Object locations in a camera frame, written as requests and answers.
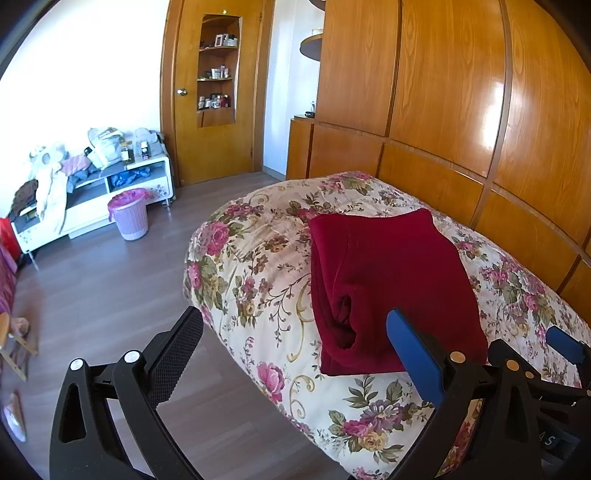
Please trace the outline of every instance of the cabinet leg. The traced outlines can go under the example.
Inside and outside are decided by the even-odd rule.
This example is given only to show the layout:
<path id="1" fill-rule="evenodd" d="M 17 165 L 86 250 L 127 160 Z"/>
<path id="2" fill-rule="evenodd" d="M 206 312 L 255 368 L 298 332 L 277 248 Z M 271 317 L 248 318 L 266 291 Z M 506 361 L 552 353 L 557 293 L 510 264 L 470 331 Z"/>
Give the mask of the cabinet leg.
<path id="1" fill-rule="evenodd" d="M 35 257 L 33 256 L 33 252 L 29 252 L 28 255 L 29 255 L 29 258 L 31 259 L 31 263 L 33 264 L 33 267 L 35 267 L 35 270 L 39 271 L 39 266 L 37 265 L 37 262 L 35 262 Z"/>

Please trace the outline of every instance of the metal bolt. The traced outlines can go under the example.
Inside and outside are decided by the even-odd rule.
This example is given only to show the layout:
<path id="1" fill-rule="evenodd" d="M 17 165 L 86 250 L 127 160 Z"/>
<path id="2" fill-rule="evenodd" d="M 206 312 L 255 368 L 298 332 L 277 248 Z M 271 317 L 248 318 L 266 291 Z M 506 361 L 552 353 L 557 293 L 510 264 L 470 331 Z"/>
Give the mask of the metal bolt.
<path id="1" fill-rule="evenodd" d="M 449 358 L 452 359 L 452 362 L 457 364 L 462 364 L 466 361 L 466 355 L 464 355 L 462 352 L 452 352 L 449 354 Z"/>
<path id="2" fill-rule="evenodd" d="M 70 369 L 79 370 L 80 368 L 82 368 L 82 365 L 84 365 L 84 360 L 82 360 L 82 358 L 77 358 L 70 364 Z"/>
<path id="3" fill-rule="evenodd" d="M 133 364 L 139 360 L 139 352 L 137 350 L 131 350 L 125 354 L 123 360 L 129 364 Z"/>
<path id="4" fill-rule="evenodd" d="M 517 372 L 519 370 L 519 364 L 515 360 L 507 360 L 507 368 Z"/>

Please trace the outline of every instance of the red folded cloth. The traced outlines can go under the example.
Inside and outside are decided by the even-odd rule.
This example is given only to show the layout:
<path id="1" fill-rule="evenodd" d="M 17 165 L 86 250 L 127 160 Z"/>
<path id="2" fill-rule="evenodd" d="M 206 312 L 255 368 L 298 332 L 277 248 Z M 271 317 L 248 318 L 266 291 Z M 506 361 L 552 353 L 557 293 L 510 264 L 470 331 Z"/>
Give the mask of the red folded cloth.
<path id="1" fill-rule="evenodd" d="M 488 343 L 470 281 L 428 210 L 390 218 L 331 213 L 309 226 L 322 373 L 404 371 L 386 334 L 394 308 L 448 351 L 486 362 Z"/>

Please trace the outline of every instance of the small bottle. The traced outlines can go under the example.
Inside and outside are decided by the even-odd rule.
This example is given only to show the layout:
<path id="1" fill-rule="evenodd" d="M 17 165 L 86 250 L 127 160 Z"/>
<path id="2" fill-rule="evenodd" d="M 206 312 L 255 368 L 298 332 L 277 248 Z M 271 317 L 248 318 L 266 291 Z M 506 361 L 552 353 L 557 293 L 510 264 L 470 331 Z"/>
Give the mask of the small bottle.
<path id="1" fill-rule="evenodd" d="M 134 149 L 132 142 L 121 142 L 121 160 L 125 165 L 131 165 L 134 162 Z"/>
<path id="2" fill-rule="evenodd" d="M 149 160 L 150 159 L 150 149 L 148 148 L 148 142 L 142 142 L 141 148 L 142 148 L 142 160 Z"/>

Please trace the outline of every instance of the wooden chair leg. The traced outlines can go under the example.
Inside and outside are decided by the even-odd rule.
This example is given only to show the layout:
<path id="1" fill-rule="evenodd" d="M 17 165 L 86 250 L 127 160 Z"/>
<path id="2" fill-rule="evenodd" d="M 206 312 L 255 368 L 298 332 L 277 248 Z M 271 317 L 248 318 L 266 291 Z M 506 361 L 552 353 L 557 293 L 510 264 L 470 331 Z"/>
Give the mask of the wooden chair leg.
<path id="1" fill-rule="evenodd" d="M 14 372 L 21 377 L 21 380 L 26 382 L 27 381 L 27 375 L 25 374 L 25 372 L 15 363 L 15 361 L 12 359 L 12 357 L 10 356 L 10 354 L 5 350 L 5 349 L 1 349 L 0 350 L 0 354 L 2 355 L 2 357 L 4 358 L 4 361 L 10 365 L 10 368 L 12 368 L 14 370 Z"/>
<path id="2" fill-rule="evenodd" d="M 17 335 L 16 333 L 13 333 L 12 336 L 27 352 L 32 355 L 37 354 L 37 349 L 32 347 L 23 337 Z"/>

